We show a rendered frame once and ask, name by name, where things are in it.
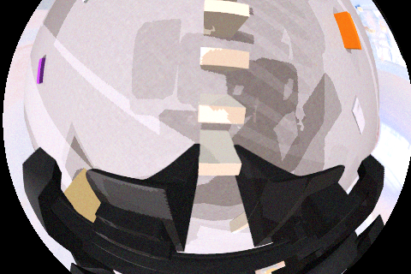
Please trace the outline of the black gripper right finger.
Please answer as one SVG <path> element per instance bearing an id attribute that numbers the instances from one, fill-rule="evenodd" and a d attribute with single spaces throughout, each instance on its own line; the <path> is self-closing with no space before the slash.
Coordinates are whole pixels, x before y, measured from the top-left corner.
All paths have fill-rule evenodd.
<path id="1" fill-rule="evenodd" d="M 294 215 L 302 201 L 312 193 L 339 182 L 345 165 L 315 174 L 296 176 L 263 160 L 241 145 L 234 145 L 242 164 L 235 175 L 253 246 L 271 243 L 271 236 Z"/>

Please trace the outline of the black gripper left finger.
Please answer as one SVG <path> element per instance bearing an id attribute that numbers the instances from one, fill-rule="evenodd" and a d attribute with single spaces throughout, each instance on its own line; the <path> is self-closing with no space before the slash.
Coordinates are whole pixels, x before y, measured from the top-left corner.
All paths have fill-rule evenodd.
<path id="1" fill-rule="evenodd" d="M 176 251 L 185 253 L 198 186 L 200 150 L 201 144 L 194 144 L 150 178 L 124 177 L 92 168 L 86 172 L 86 180 L 100 203 L 161 219 Z"/>

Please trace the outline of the purple rectangular block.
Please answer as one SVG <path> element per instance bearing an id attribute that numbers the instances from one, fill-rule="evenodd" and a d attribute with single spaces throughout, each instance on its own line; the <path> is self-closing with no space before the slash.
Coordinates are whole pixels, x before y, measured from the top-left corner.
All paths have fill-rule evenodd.
<path id="1" fill-rule="evenodd" d="M 45 57 L 40 58 L 39 65 L 38 65 L 38 76 L 37 76 L 37 85 L 40 85 L 44 79 L 44 68 L 45 68 Z"/>

